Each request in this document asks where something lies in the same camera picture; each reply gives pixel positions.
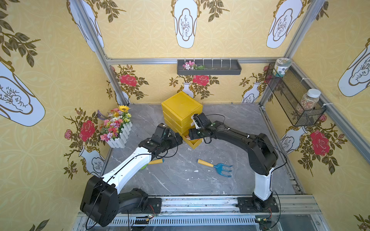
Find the yellow three-drawer cabinet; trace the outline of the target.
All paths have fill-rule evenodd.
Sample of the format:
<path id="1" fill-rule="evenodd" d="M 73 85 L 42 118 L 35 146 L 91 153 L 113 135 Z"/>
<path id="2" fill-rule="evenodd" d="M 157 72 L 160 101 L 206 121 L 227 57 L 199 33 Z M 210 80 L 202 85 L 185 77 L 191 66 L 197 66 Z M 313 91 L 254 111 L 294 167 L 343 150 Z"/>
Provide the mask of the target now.
<path id="1" fill-rule="evenodd" d="M 203 105 L 188 96 L 179 92 L 161 103 L 165 124 L 174 132 L 178 132 L 190 148 L 196 149 L 202 139 L 189 139 L 189 129 L 195 128 L 192 116 L 203 111 Z"/>

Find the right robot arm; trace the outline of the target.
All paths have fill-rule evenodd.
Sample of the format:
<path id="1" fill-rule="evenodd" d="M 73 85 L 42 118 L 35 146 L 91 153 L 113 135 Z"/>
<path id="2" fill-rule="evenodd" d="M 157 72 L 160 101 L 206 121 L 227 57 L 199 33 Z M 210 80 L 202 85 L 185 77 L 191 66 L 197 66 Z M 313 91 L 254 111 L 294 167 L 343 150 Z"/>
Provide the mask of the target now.
<path id="1" fill-rule="evenodd" d="M 221 121 L 210 121 L 204 113 L 191 116 L 195 128 L 189 129 L 191 140 L 209 138 L 223 140 L 244 150 L 251 169 L 255 172 L 253 199 L 266 202 L 272 197 L 271 181 L 278 154 L 264 133 L 258 135 L 244 133 L 226 126 Z"/>

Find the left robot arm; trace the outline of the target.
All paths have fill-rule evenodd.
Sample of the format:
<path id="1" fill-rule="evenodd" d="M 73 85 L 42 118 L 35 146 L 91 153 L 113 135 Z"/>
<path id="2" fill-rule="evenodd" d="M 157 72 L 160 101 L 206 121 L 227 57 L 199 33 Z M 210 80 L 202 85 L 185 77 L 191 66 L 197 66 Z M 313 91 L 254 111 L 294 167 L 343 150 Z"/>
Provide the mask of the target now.
<path id="1" fill-rule="evenodd" d="M 167 158 L 168 151 L 178 148 L 183 138 L 167 125 L 161 123 L 155 133 L 141 141 L 134 152 L 118 167 L 101 177 L 92 176 L 85 187 L 80 206 L 88 219 L 101 227 L 108 226 L 121 212 L 133 209 L 142 211 L 147 207 L 148 194 L 134 188 L 128 193 L 121 190 L 126 183 L 154 158 Z"/>

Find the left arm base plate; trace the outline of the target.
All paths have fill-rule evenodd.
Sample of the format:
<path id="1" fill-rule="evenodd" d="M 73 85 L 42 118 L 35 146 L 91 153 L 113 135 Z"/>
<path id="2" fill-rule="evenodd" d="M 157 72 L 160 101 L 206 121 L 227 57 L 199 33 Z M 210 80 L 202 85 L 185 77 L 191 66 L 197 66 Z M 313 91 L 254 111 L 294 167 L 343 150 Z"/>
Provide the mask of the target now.
<path id="1" fill-rule="evenodd" d="M 129 201 L 122 208 L 122 214 L 133 213 L 133 214 L 159 214 L 161 213 L 162 199 L 159 197 L 150 197 L 142 199 L 141 201 Z"/>

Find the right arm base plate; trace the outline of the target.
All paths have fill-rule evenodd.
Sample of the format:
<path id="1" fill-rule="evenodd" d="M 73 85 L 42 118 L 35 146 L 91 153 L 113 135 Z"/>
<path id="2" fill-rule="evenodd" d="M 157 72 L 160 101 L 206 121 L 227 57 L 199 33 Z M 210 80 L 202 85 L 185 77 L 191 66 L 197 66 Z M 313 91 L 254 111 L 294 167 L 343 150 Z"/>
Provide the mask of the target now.
<path id="1" fill-rule="evenodd" d="M 252 197 L 238 197 L 236 207 L 240 213 L 279 213 L 279 203 L 273 196 L 263 201 L 254 195 Z"/>

